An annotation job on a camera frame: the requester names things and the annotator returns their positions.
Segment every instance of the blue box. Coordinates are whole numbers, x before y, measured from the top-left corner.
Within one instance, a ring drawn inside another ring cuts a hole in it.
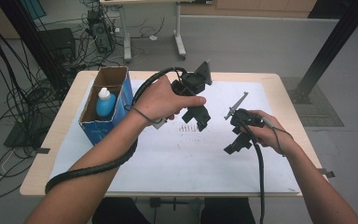
[[[115,112],[113,117],[106,120],[98,120],[96,105],[98,92],[106,87],[116,97]],[[95,146],[127,115],[125,105],[132,104],[132,87],[128,67],[103,67],[89,92],[89,97],[79,118],[80,127]]]

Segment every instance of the background desk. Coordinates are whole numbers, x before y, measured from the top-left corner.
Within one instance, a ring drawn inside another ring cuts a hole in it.
[[[176,41],[176,46],[178,48],[179,56],[185,58],[186,51],[185,46],[183,45],[182,37],[180,35],[180,2],[178,0],[100,0],[102,6],[115,6],[118,9],[118,13],[120,15],[121,26],[124,33],[124,61],[129,63],[131,61],[131,38],[130,34],[127,31],[127,23],[126,23],[126,13],[125,8],[129,10],[137,10],[140,15],[144,15],[150,8],[153,8],[152,11],[159,11],[161,9],[159,4],[171,4],[174,6],[175,11],[173,13],[166,12],[167,15],[173,15],[176,17],[176,27],[173,31],[173,36]]]
[[[80,72],[71,90],[69,90],[62,107],[54,120],[50,131],[42,147],[50,148],[49,154],[39,154],[34,160],[28,175],[25,177],[21,186],[21,193],[24,195],[44,195],[44,188],[49,180],[49,175],[53,168],[60,145],[66,136],[69,127],[74,119],[74,115],[84,97],[90,82],[97,75],[97,71]],[[131,79],[145,80],[153,75],[154,72],[132,72]],[[174,79],[176,74],[169,74],[170,79]],[[293,135],[296,141],[304,148],[312,162],[317,168],[321,164],[310,144],[304,128],[288,98],[286,90],[280,78],[274,74],[246,74],[246,73],[213,73],[213,81],[239,81],[239,82],[260,82],[268,97],[270,108],[278,118],[283,127]]]

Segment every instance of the gray mat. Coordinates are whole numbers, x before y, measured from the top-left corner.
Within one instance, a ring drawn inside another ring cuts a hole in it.
[[[296,88],[301,77],[281,77],[287,91]],[[311,104],[294,104],[304,127],[343,127],[341,119],[316,85],[310,93]]]

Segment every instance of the hand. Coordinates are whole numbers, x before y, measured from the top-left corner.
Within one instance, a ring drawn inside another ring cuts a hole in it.
[[[173,119],[182,108],[204,105],[206,99],[201,96],[179,96],[171,88],[167,76],[163,76],[150,85],[141,95],[134,107],[152,120]]]
[[[274,127],[277,128],[275,129],[275,133],[277,135],[275,135],[274,131],[267,125],[265,125],[263,128],[249,126],[249,129],[255,134],[257,142],[260,143],[263,147],[272,147],[279,154],[286,155],[288,150],[292,148],[292,144],[296,143],[292,136],[288,133],[280,131],[284,131],[284,128],[275,117],[262,110],[251,110],[250,112],[257,114],[262,118],[268,119],[274,125]]]

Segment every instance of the white tabletop sheet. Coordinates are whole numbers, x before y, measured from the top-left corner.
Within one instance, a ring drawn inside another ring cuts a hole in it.
[[[142,81],[133,80],[136,92]],[[271,113],[263,86],[258,82],[218,82],[207,86],[200,95],[207,98],[205,105],[211,116],[207,128],[197,130],[197,122],[188,124],[181,119],[183,109],[175,120],[159,130],[147,127],[139,136],[133,157],[117,172],[108,191],[166,194],[258,194],[259,172],[255,149],[242,149],[228,155],[223,149],[236,138],[233,126],[224,116],[248,91],[240,108],[262,109]],[[89,91],[78,108],[57,155],[50,178],[69,169],[85,154],[92,144],[81,130],[78,118]],[[269,193],[299,193],[287,159],[272,148],[262,147],[265,169],[265,191]]]

